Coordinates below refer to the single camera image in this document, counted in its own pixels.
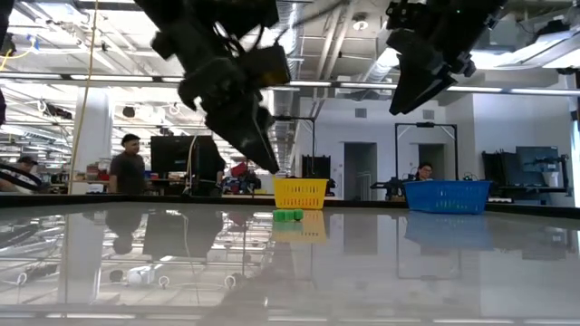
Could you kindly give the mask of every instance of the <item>blue basket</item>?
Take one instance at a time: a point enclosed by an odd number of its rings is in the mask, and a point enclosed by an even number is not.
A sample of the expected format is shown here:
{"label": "blue basket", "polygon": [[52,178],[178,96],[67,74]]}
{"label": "blue basket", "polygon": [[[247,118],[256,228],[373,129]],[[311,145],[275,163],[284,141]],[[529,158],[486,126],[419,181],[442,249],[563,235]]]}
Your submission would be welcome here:
{"label": "blue basket", "polygon": [[489,181],[419,181],[405,183],[410,210],[427,213],[481,214]]}

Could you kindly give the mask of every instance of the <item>red object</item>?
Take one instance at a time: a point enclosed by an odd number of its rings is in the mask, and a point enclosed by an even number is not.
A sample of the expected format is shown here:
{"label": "red object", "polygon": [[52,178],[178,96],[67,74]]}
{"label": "red object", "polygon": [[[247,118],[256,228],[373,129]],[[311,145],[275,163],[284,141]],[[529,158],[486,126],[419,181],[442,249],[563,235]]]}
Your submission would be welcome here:
{"label": "red object", "polygon": [[247,165],[246,163],[242,162],[235,167],[232,168],[232,177],[240,177],[244,173],[247,172]]}

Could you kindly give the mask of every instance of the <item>gray t-shirt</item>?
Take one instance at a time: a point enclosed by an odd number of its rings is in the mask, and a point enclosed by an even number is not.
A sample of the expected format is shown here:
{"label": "gray t-shirt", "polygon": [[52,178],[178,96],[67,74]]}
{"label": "gray t-shirt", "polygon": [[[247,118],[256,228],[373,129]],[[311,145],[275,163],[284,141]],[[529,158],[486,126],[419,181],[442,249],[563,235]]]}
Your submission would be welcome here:
{"label": "gray t-shirt", "polygon": [[117,192],[141,195],[145,190],[145,162],[141,155],[122,152],[111,162],[111,175],[117,176]]}

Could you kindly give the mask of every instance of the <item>doorway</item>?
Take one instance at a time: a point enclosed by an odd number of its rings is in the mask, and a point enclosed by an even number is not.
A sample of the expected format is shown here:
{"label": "doorway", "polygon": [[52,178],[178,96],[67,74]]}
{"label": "doorway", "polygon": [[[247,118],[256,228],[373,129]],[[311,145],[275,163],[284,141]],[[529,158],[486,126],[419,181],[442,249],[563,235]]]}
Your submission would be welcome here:
{"label": "doorway", "polygon": [[419,164],[429,162],[433,166],[431,178],[445,179],[445,145],[419,144]]}
{"label": "doorway", "polygon": [[344,199],[377,200],[377,144],[344,143]]}

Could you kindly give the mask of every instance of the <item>plastic basket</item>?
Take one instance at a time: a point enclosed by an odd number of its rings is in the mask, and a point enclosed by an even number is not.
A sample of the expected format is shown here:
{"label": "plastic basket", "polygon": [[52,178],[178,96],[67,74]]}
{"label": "plastic basket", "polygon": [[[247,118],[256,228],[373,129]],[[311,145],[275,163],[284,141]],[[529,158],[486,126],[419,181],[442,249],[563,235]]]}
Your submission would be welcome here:
{"label": "plastic basket", "polygon": [[419,181],[405,183],[410,210],[427,213],[481,214],[489,181]]}
{"label": "plastic basket", "polygon": [[326,179],[277,178],[274,180],[275,206],[280,209],[322,209]]}

